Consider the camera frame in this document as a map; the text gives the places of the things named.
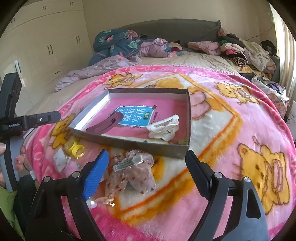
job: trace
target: hair clip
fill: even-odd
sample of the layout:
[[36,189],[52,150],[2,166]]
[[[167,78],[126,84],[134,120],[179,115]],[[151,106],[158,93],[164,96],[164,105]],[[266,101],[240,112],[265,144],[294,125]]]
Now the hair clip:
[[121,112],[114,112],[106,120],[103,120],[102,122],[87,128],[86,132],[90,132],[96,135],[104,134],[115,127],[119,122],[122,121],[122,119],[123,114]]
[[111,207],[114,207],[115,203],[113,201],[114,201],[114,198],[109,198],[109,197],[99,197],[97,199],[95,199],[94,197],[90,197],[86,201],[86,204],[90,209],[95,208],[98,203],[110,205]]
[[176,131],[179,130],[179,116],[173,115],[164,120],[151,123],[146,127],[150,131],[148,137],[163,139],[164,141],[170,141],[175,137]]
[[113,166],[113,171],[114,172],[118,172],[120,170],[123,170],[127,167],[131,167],[131,166],[134,166],[134,165],[139,165],[141,163],[143,163],[143,157],[142,155],[139,155],[139,156],[136,156],[135,158],[129,160],[129,161],[125,161],[125,162],[122,162],[122,163],[119,163],[117,165],[114,165]]

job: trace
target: silver screw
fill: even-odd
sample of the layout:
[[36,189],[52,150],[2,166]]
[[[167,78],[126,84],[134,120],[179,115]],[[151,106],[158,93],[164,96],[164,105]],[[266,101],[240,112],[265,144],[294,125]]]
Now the silver screw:
[[249,177],[244,177],[244,181],[245,181],[246,183],[250,183],[250,182],[251,182],[251,179],[250,179]]
[[73,172],[72,177],[78,178],[80,176],[80,172]]
[[50,181],[50,177],[45,177],[45,178],[43,178],[43,181],[44,181],[45,183],[48,183],[48,182]]
[[214,175],[215,175],[216,178],[222,178],[223,177],[221,172],[215,172]]

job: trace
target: pile of clothes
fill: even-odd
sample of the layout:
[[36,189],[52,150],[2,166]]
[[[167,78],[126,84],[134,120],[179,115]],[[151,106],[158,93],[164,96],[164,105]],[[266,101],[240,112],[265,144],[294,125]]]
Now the pile of clothes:
[[226,40],[222,40],[220,45],[221,53],[227,56],[237,66],[245,67],[248,64],[248,60],[244,55],[244,48],[238,44],[228,43]]
[[132,56],[152,56],[168,58],[183,55],[182,52],[172,52],[168,41],[164,39],[144,39],[133,30],[107,30],[100,32],[94,41],[96,52],[89,61],[89,66],[110,57],[121,56],[129,59]]
[[254,77],[251,82],[268,96],[280,116],[284,118],[287,108],[290,105],[289,97],[286,96],[285,87],[264,77]]
[[263,41],[261,45],[239,39],[229,34],[225,29],[219,29],[218,37],[221,41],[189,42],[188,48],[203,51],[210,55],[221,55],[230,59],[235,65],[245,67],[249,65],[253,70],[274,74],[276,65],[270,54],[276,54],[276,47],[270,41]]

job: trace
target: pink fleece blanket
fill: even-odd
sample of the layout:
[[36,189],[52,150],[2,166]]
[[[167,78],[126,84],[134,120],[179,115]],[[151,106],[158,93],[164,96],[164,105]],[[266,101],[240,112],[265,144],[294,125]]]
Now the pink fleece blanket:
[[[106,88],[186,88],[191,95],[190,149],[214,171],[228,178],[249,176],[266,212],[269,238],[282,228],[295,206],[296,150],[291,133],[273,103],[239,75],[199,68],[133,66],[106,73],[59,109],[62,120],[38,128],[28,144],[28,158],[38,181],[68,176],[93,161],[102,147],[82,141],[89,150],[59,173],[53,155],[68,135],[67,125]],[[123,150],[107,148],[110,158]],[[108,241],[187,240],[207,201],[201,197],[185,161],[155,156],[156,188],[145,195],[125,190],[115,206],[97,206],[91,213]],[[98,188],[96,197],[104,191]],[[63,198],[69,227],[79,236]],[[225,229],[231,207],[226,203],[216,237]]]

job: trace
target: white hair clip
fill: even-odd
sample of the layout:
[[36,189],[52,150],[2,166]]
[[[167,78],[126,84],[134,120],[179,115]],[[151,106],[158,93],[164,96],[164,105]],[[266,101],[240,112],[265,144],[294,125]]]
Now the white hair clip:
[[146,126],[150,131],[148,137],[163,139],[164,141],[170,141],[175,137],[176,131],[179,130],[179,116],[173,115],[164,120],[151,123]]

